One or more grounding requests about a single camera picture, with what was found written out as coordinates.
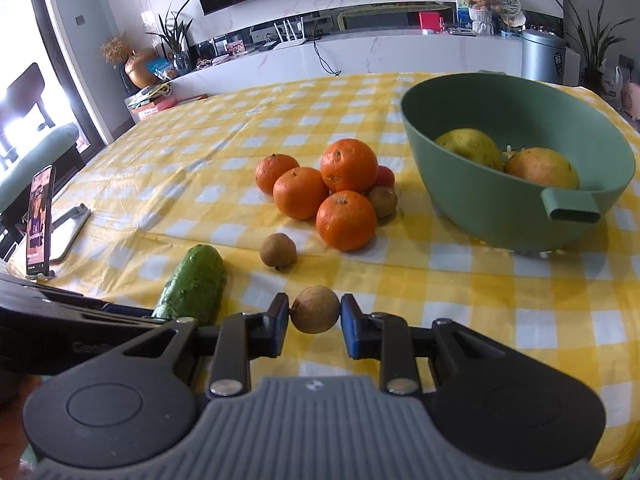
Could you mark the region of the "brown longan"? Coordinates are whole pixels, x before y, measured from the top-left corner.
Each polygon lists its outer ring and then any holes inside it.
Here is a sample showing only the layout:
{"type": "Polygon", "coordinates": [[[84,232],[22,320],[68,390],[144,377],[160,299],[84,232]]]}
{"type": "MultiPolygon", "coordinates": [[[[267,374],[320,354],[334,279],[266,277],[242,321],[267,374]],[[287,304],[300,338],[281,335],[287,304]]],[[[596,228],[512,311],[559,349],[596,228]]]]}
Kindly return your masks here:
{"type": "Polygon", "coordinates": [[[340,317],[340,300],[324,286],[304,288],[290,307],[293,325],[305,334],[320,334],[330,330],[340,317]]]}
{"type": "Polygon", "coordinates": [[[265,266],[273,269],[286,268],[296,263],[297,248],[286,234],[273,233],[260,245],[259,257],[265,266]]]}
{"type": "Polygon", "coordinates": [[[379,219],[384,219],[395,213],[398,206],[398,197],[393,188],[376,186],[367,194],[368,200],[379,219]]]}

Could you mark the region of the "yellow-green apple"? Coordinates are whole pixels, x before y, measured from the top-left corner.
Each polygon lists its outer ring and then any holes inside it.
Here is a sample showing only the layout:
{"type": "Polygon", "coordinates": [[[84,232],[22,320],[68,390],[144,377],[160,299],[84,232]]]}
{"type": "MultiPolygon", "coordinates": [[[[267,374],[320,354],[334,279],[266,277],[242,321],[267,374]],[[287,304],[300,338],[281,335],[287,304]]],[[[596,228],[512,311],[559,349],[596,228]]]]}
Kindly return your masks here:
{"type": "Polygon", "coordinates": [[[457,128],[439,136],[435,143],[444,150],[487,168],[502,171],[502,151],[483,131],[457,128]]]}

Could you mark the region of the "reddish yellow pear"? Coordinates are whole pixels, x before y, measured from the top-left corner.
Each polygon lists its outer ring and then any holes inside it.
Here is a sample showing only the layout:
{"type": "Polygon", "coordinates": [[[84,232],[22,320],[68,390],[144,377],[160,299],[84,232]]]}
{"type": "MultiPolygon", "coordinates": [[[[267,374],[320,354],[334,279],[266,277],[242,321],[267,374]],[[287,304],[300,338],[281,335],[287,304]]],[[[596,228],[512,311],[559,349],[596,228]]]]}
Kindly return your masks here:
{"type": "Polygon", "coordinates": [[[504,164],[504,172],[547,188],[579,188],[577,170],[562,154],[550,148],[526,148],[515,153],[504,164]]]}

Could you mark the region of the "grey phone stand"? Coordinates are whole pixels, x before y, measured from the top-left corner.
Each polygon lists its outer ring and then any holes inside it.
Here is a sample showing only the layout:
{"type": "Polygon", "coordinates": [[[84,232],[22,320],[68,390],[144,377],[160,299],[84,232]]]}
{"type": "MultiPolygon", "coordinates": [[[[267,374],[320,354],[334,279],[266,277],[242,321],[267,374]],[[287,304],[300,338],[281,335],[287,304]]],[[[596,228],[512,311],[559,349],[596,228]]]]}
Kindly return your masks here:
{"type": "Polygon", "coordinates": [[[90,216],[91,210],[85,204],[79,204],[70,208],[60,218],[53,221],[50,251],[51,264],[57,264],[66,257],[90,216]]]}

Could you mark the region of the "orange mandarin front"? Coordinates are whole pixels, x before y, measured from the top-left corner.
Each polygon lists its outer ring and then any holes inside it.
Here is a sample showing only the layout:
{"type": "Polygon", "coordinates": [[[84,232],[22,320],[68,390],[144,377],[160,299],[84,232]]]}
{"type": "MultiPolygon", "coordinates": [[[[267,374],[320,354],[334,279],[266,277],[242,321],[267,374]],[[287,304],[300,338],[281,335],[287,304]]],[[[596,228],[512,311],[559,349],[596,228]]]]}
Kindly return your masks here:
{"type": "Polygon", "coordinates": [[[340,252],[363,248],[375,236],[378,217],[366,196],[354,191],[331,194],[319,207],[316,230],[320,238],[340,252]]]}

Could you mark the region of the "yellow checkered tablecloth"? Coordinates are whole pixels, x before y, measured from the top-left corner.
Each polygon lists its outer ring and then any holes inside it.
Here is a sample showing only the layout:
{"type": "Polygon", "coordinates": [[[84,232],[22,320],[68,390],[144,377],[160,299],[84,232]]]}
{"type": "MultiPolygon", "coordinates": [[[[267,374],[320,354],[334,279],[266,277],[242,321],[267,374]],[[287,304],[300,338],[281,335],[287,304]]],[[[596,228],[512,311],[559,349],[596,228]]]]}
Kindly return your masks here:
{"type": "Polygon", "coordinates": [[[408,78],[350,77],[250,90],[163,112],[56,198],[91,218],[60,270],[69,289],[153,307],[183,255],[213,246],[222,310],[305,296],[283,369],[348,369],[335,299],[410,321],[482,328],[603,396],[594,462],[619,476],[639,447],[639,190],[597,231],[517,255],[464,234],[428,196],[401,125],[408,78]]]}

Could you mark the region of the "orange mandarin far left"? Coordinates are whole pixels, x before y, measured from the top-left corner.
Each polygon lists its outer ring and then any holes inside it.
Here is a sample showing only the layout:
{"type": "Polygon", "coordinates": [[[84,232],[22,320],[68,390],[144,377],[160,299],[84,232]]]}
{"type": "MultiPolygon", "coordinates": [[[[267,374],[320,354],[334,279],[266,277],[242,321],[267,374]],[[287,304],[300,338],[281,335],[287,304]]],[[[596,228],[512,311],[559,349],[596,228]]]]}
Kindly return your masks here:
{"type": "Polygon", "coordinates": [[[287,154],[271,154],[265,157],[255,169],[255,183],[266,195],[272,195],[274,184],[288,170],[297,168],[298,161],[287,154]]]}

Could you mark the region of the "orange mandarin top right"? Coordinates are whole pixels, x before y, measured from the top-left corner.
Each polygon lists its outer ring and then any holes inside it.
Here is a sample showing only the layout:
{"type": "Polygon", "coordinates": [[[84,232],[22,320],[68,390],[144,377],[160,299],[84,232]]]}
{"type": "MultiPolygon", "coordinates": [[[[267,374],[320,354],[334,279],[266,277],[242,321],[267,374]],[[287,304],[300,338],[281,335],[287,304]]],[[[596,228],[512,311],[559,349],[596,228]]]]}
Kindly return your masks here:
{"type": "Polygon", "coordinates": [[[378,158],[368,144],[341,139],[331,144],[320,162],[323,182],[331,192],[366,192],[378,177],[378,158]]]}

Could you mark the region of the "green cushioned chair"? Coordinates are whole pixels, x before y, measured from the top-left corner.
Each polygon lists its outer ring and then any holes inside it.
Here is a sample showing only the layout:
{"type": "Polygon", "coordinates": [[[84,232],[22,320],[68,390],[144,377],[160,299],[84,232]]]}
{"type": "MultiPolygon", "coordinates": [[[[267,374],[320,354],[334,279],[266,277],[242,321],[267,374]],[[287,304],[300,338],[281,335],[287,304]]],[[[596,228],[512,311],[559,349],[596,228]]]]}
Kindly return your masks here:
{"type": "Polygon", "coordinates": [[[75,124],[54,128],[1,179],[1,225],[14,243],[23,237],[18,226],[27,212],[32,177],[43,168],[53,166],[56,192],[85,167],[76,146],[78,138],[79,129],[75,124]]]}

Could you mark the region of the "green colander bowl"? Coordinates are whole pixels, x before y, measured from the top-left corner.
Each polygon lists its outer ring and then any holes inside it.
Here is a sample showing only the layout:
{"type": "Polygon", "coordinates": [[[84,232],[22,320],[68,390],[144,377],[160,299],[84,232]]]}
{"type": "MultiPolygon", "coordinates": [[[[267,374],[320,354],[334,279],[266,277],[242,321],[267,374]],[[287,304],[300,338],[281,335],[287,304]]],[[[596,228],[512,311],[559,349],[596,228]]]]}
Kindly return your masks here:
{"type": "Polygon", "coordinates": [[[566,87],[442,75],[410,88],[400,112],[432,202],[463,231],[516,252],[587,235],[636,172],[622,129],[566,87]]]}

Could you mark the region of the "potted plant left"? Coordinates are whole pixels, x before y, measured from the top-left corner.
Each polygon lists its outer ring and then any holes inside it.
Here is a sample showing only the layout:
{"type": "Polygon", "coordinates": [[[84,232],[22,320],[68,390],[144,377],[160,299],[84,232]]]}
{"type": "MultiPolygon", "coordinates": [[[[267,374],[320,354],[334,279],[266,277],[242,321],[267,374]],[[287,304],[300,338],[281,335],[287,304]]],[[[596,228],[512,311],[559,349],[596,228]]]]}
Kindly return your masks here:
{"type": "Polygon", "coordinates": [[[193,20],[190,18],[190,20],[185,21],[182,17],[182,12],[190,1],[186,0],[177,11],[168,9],[164,16],[159,15],[158,24],[160,24],[160,30],[158,32],[148,32],[148,35],[160,38],[160,41],[168,47],[171,53],[171,63],[175,67],[178,76],[185,75],[192,70],[188,33],[193,20]]]}

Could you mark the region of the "white tv cabinet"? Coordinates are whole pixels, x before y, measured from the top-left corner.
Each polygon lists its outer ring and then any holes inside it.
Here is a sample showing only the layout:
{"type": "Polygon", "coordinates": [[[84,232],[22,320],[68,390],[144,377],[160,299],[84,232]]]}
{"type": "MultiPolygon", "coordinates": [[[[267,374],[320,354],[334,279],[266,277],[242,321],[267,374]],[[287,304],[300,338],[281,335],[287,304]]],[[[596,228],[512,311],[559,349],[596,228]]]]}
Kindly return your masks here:
{"type": "Polygon", "coordinates": [[[301,46],[230,58],[171,81],[179,100],[200,94],[346,75],[382,73],[490,72],[518,76],[522,46],[518,38],[424,35],[417,29],[375,30],[325,36],[301,46]]]}

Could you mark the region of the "grey metal trash bin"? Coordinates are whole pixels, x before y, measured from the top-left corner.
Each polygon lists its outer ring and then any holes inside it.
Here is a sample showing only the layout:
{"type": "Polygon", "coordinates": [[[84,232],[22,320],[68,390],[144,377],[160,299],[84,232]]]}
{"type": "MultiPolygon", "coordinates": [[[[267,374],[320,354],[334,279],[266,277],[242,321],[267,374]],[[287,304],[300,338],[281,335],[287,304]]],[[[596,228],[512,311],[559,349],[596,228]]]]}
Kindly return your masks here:
{"type": "Polygon", "coordinates": [[[522,76],[529,80],[562,84],[565,42],[550,32],[525,29],[522,32],[522,76]]]}

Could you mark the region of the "pink piggy stool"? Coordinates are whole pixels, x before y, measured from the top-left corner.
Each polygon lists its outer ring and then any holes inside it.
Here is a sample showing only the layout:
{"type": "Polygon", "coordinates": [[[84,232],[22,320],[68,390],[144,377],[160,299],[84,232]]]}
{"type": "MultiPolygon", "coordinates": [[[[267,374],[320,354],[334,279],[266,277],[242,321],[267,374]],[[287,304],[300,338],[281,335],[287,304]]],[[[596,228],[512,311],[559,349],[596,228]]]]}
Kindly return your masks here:
{"type": "Polygon", "coordinates": [[[622,110],[632,120],[640,120],[640,86],[632,81],[626,81],[622,92],[622,110]]]}

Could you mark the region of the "potted plant by bin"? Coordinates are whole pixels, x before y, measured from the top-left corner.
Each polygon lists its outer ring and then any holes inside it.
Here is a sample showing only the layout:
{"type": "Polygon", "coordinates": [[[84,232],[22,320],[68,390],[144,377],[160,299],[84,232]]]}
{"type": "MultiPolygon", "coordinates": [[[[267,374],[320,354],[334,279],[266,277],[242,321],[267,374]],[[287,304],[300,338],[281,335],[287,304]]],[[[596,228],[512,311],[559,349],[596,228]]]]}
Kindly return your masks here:
{"type": "Polygon", "coordinates": [[[634,18],[624,18],[618,22],[603,21],[606,0],[600,0],[600,4],[593,18],[590,10],[587,10],[583,20],[576,6],[570,0],[554,0],[563,11],[564,18],[573,27],[574,32],[566,32],[565,35],[576,42],[582,54],[584,66],[584,86],[594,93],[603,91],[603,64],[606,52],[614,44],[625,41],[624,37],[616,36],[616,29],[634,21],[634,18]]]}

